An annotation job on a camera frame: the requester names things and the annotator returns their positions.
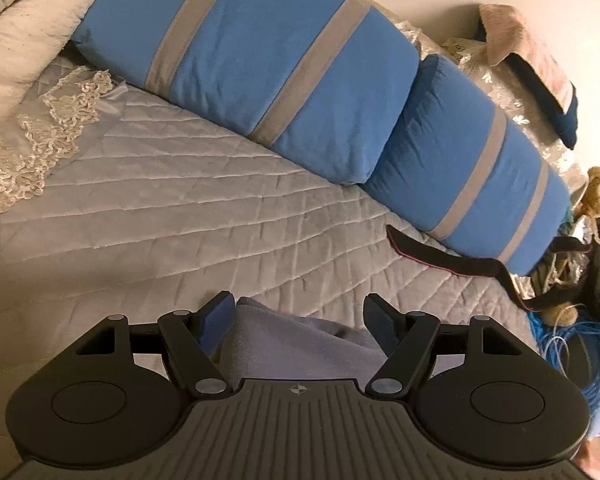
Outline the grey cloth garment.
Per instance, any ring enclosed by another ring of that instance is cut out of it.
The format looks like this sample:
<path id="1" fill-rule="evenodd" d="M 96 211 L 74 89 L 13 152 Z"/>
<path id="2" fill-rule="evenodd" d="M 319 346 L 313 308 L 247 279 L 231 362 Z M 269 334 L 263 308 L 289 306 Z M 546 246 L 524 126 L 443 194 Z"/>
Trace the grey cloth garment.
<path id="1" fill-rule="evenodd" d="M 365 387 L 401 341 L 409 316 L 374 314 L 371 330 L 276 312 L 259 301 L 237 301 L 234 321 L 211 361 L 230 386 L 247 378 L 354 379 Z"/>

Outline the white quilted bedspread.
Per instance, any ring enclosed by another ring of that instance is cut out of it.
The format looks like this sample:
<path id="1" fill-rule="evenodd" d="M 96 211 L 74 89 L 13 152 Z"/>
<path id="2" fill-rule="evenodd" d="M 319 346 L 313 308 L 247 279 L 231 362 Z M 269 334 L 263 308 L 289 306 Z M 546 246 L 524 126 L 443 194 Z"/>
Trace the white quilted bedspread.
<path id="1" fill-rule="evenodd" d="M 532 341 L 498 282 L 399 256 L 387 226 L 412 232 L 362 188 L 137 88 L 114 92 L 43 193 L 0 215 L 0 478 L 19 462 L 10 395 L 111 313 L 149 323 L 228 290 L 360 327 L 376 292 L 448 323 L 489 315 Z"/>

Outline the blue striped pillow far side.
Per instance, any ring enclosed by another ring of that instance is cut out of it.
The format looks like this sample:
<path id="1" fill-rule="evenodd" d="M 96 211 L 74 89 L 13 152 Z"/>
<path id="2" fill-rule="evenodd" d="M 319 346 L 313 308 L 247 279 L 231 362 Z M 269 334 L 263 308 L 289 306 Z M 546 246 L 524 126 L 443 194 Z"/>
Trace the blue striped pillow far side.
<path id="1" fill-rule="evenodd" d="M 568 188 L 448 58 L 419 65 L 365 192 L 460 255 L 527 274 L 558 233 Z"/>

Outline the brown teddy bear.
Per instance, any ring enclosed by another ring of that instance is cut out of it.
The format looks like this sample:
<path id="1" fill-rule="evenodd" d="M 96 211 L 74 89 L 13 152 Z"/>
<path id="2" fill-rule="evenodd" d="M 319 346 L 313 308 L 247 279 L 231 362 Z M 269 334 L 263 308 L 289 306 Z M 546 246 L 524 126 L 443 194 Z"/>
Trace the brown teddy bear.
<path id="1" fill-rule="evenodd" d="M 584 218 L 591 222 L 600 218 L 600 167 L 588 170 L 588 185 L 580 193 L 580 200 L 573 207 L 569 219 L 560 227 L 558 236 L 575 236 L 583 240 L 584 229 L 580 221 Z"/>

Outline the white lace-trimmed pillow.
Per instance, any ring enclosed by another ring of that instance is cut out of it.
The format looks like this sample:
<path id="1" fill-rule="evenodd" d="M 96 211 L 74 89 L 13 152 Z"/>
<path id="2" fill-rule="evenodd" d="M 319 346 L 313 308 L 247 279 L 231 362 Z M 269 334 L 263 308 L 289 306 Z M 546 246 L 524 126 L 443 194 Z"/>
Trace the white lace-trimmed pillow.
<path id="1" fill-rule="evenodd" d="M 101 139 L 127 93 L 106 70 L 79 66 L 18 105 L 0 125 L 0 215 L 42 195 L 50 174 Z"/>

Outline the pink and navy cushion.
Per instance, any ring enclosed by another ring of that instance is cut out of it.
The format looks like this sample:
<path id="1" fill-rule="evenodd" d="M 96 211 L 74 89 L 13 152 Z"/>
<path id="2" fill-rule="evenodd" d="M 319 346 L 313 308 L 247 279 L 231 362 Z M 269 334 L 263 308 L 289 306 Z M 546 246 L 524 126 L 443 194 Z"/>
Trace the pink and navy cushion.
<path id="1" fill-rule="evenodd" d="M 491 66 L 504 63 L 531 95 L 548 124 L 566 148 L 577 144 L 577 89 L 517 8 L 481 3 L 475 38 L 486 43 Z"/>

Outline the blue striped pillow near headboard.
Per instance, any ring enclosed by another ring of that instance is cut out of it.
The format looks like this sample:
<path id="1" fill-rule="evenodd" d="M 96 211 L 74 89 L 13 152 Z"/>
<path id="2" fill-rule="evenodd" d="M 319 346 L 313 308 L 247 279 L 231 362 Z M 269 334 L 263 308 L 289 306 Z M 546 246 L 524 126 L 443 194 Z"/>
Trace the blue striped pillow near headboard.
<path id="1" fill-rule="evenodd" d="M 341 184 L 373 172 L 418 69 L 368 0 L 95 0 L 79 51 Z"/>

